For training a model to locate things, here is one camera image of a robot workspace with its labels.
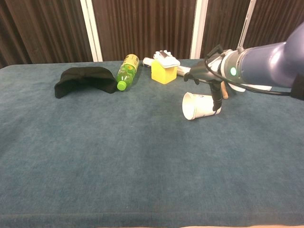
black cable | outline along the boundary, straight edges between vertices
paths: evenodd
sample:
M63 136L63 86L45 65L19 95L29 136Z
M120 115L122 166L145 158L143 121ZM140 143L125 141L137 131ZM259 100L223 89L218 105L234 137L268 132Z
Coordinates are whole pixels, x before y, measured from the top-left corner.
M262 89L256 89L256 88L252 88L246 85L242 85L239 83L236 83L228 78L223 77L222 75L220 75L219 73L213 71L209 66L208 66L208 59L214 55L216 52L218 52L219 54L221 54L223 52L223 49L220 45L217 45L212 51L210 51L210 53L208 53L205 57L205 67L208 71L210 71L214 76L219 77L220 79L222 79L225 82L228 82L230 84L233 84L235 86L241 87L243 89L246 89L250 92L254 92L254 93L260 93L260 94L268 94L268 95L277 95L277 96L290 96L290 92L280 92L280 91L265 91Z

bottle label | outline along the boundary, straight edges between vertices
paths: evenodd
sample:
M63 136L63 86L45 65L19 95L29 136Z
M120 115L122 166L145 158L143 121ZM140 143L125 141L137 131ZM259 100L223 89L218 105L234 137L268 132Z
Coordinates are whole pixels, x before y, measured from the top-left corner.
M122 66L125 64L129 64L129 65L133 66L135 68L135 72L136 72L137 68L138 68L138 64L139 64L139 59L136 55L129 54L125 57Z

brown curtain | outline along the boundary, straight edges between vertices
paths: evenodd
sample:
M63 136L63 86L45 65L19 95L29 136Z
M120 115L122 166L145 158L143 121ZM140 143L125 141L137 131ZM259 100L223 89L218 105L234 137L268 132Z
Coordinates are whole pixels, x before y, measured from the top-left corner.
M286 41L304 22L304 0L257 0L244 47Z
M79 0L1 0L0 67L92 61Z
M93 0L103 59L167 49L189 58L196 0Z
M200 57L217 44L236 49L250 0L209 0Z

green indicator light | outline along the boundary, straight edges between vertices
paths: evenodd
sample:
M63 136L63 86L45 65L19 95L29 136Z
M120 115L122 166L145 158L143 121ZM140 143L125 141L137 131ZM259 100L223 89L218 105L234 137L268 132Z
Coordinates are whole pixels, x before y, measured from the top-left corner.
M230 74L231 74L232 76L237 75L237 70L236 70L235 67L232 67L232 68L230 69Z

green bottle cap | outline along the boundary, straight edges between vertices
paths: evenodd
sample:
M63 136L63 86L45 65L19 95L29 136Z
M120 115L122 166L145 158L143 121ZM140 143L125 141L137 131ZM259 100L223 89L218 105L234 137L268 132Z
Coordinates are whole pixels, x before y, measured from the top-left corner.
M126 84L126 82L124 82L124 81L119 81L119 82L117 83L117 89L119 89L120 91L125 90L126 87L127 87L127 84Z

